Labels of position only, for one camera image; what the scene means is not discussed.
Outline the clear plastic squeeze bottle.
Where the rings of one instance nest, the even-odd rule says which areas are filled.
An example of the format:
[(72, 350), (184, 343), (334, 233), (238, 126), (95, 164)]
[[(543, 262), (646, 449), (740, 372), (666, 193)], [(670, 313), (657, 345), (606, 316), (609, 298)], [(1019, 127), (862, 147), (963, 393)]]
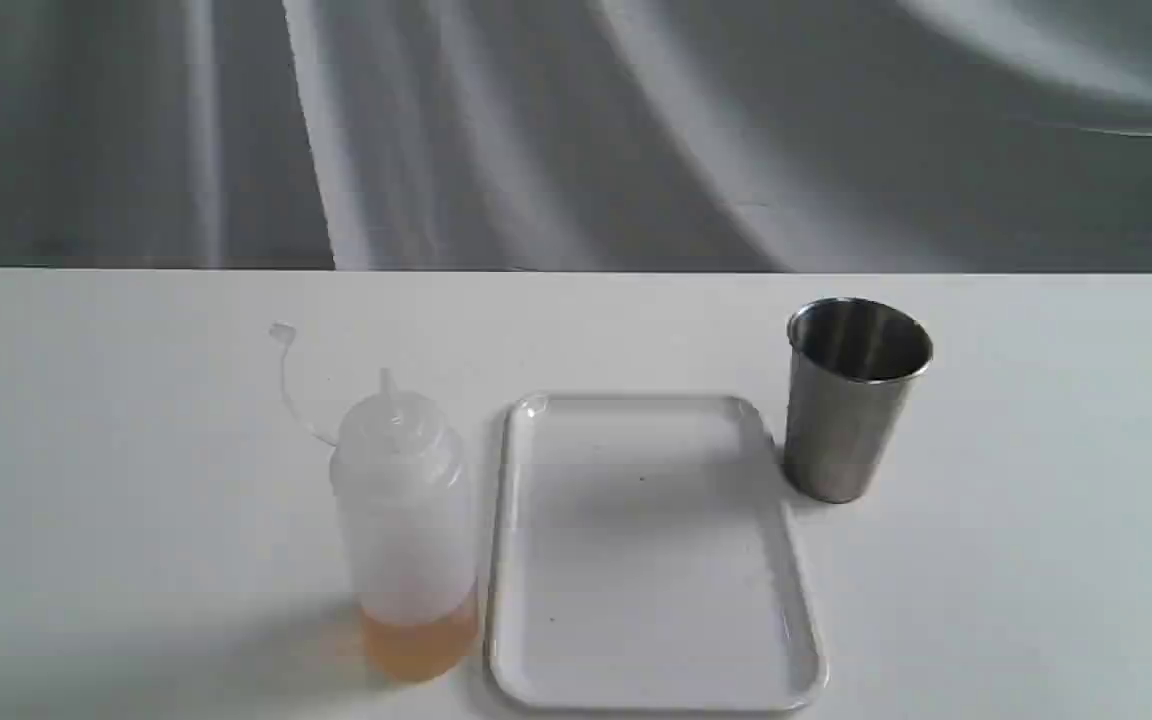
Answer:
[(362, 650), (392, 682), (439, 679), (470, 652), (480, 626), (480, 488), (442, 407), (397, 381), (349, 407), (338, 429), (301, 414), (288, 382), (293, 325), (279, 343), (285, 410), (332, 450), (328, 480), (361, 615)]

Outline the stainless steel cup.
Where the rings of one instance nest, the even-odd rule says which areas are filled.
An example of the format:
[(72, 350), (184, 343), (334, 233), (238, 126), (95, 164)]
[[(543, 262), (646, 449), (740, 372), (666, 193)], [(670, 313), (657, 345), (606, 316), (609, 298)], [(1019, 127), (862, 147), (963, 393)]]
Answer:
[(896, 306), (859, 297), (814, 300), (786, 327), (791, 350), (782, 468), (824, 503), (864, 497), (934, 344)]

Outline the white plastic tray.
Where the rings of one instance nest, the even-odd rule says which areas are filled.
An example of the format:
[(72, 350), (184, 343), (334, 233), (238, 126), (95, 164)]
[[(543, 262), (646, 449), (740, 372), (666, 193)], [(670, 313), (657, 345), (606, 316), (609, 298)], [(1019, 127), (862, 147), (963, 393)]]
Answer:
[(536, 714), (780, 717), (829, 679), (788, 487), (730, 395), (521, 397), (485, 669)]

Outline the grey backdrop cloth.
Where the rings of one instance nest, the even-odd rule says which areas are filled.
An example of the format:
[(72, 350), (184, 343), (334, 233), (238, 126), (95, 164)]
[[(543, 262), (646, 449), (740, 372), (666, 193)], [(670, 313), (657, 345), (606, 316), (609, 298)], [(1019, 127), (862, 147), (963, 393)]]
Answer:
[(1152, 272), (1152, 1), (0, 1), (0, 266)]

